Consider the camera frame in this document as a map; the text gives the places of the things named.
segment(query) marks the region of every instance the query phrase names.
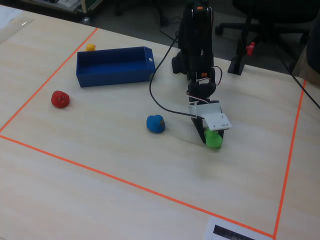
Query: green toy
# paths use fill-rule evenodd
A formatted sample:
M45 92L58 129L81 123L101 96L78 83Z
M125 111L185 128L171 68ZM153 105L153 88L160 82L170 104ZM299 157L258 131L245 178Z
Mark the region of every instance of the green toy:
M221 148L223 138L219 135L217 131L211 131L209 128L207 128L204 132L204 136L205 136L205 144L209 148L213 148L213 149Z

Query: yellow toy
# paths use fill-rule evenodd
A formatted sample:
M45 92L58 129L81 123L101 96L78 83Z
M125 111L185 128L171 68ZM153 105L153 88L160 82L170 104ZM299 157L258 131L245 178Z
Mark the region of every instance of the yellow toy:
M94 44L92 44L92 43L89 43L89 44L86 46L85 50L86 50L87 52L95 51L95 50L96 50L96 45L94 45Z

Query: blue box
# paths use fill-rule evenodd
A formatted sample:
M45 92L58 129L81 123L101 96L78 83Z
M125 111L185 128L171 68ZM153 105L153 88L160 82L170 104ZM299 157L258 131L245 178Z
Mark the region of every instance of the blue box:
M152 49L145 46L77 53L76 76L82 88L147 82L155 70Z

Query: orange tape line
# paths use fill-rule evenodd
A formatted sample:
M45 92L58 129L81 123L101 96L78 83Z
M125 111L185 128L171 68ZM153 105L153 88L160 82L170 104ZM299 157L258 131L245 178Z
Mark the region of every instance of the orange tape line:
M213 213L213 212L211 212L211 211L208 211L208 210L202 209L202 208L200 208L200 207L191 205L191 204L189 204L189 203L186 203L186 202L177 200L177 199L175 199L175 198L173 198L173 197L164 195L164 194L159 193L159 192L157 192L157 191L153 191L153 190L151 190L151 189L149 189L149 188L146 188L146 187L144 187L144 186L140 186L140 185L138 185L138 184L135 184L135 183L130 182L130 181L127 181L127 180L124 180L124 179L122 179L122 178L120 178L120 177L111 175L111 174L109 174L109 173L100 171L100 170L95 169L95 168L93 168L93 167L86 166L86 165L84 165L84 164L81 164L81 163L78 163L78 162L69 160L69 159L67 159L67 158L64 158L64 157L55 155L55 154L53 154L53 153L50 153L50 152L41 150L41 149L36 148L36 147L34 147L34 146L31 146L31 145L28 145L28 144L26 144L26 143L23 143L23 142L20 142L20 141L11 139L11 138L6 137L6 136L3 136L3 135L0 135L0 138L5 139L5 140L8 140L8 141L13 142L13 143L16 143L16 144L19 144L19 145L21 145L21 146L27 147L27 148L29 148L29 149L35 150L35 151L37 151L37 152L46 154L46 155L51 156L51 157L54 157L54 158L56 158L56 159L65 161L65 162L67 162L67 163L76 165L76 166L78 166L78 167L80 167L80 168L84 168L84 169L90 170L90 171L92 171L92 172L95 172L95 173L97 173L97 174L104 175L104 176L106 176L106 177L108 177L108 178L117 180L117 181L119 181L119 182L122 182L122 183L125 183L125 184L128 184L128 185L131 185L131 186L133 186L133 187L135 187L135 188L138 188L138 189L141 189L141 190L146 191L146 192L148 192L148 193L157 195L157 196L159 196L159 197L162 197L162 198L164 198L164 199L170 200L170 201L175 202L175 203L177 203L177 204L181 204L181 205L186 206L186 207L188 207L188 208L191 208L191 209L194 209L194 210L203 212L203 213L205 213L205 214L209 214L209 215L214 216L214 217L216 217L216 218L219 218L219 219L228 221L228 222L230 222L230 223L236 224L236 225L241 226L241 227L243 227L243 228L252 230L252 231L254 231L254 232L257 232L257 233L259 233L259 234L262 234L262 235L265 235L265 236L267 236L267 237L272 238L272 234L270 234L270 233L266 233L266 232L264 232L264 231L261 231L261 230L259 230L259 229L254 228L254 227L252 227L252 226L249 226L249 225L243 224L243 223L241 223L241 222L232 220L232 219L227 218L227 217L225 217L225 216L218 215L218 214Z
M307 84L307 80L304 80L304 82L303 82L303 87L304 88L306 87L306 84ZM276 215L275 226L274 226L274 231L273 231L273 236L272 236L272 239L274 239L274 240L276 240L276 238L277 238L277 233L278 233L278 228L279 228L279 222L280 222L282 207L284 205L286 187L287 187L288 176L289 176L289 171L290 171L291 158L292 158L292 153L293 153L293 150L294 150L296 132L297 132L299 115L300 115L301 105L302 105L302 100L303 99L304 99L304 91L301 90L300 100L299 100L299 104L298 104L298 109L296 110L295 121L294 121L294 126L293 126L293 131L292 131L292 137L291 137L291 144L290 144L290 149L289 149L288 161L286 163L286 169L285 169L285 174L284 174L284 181L283 181L283 186L282 186L281 198L280 198L280 203L279 203L279 207L278 207L278 213Z
M21 112L22 109L39 93L39 91L59 72L59 70L78 52L78 50L96 33L98 28L93 30L93 32L74 50L74 52L57 68L57 70L52 73L52 75L38 88L37 91L35 91L34 94L18 109L18 111L13 114L13 116L0 128L0 133L3 129L8 126L8 124Z

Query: blue ball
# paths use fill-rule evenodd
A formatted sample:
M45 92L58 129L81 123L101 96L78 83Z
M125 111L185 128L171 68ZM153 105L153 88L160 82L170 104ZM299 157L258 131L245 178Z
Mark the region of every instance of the blue ball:
M146 127L150 132L160 134L166 128L164 118L161 115L150 115L146 119Z

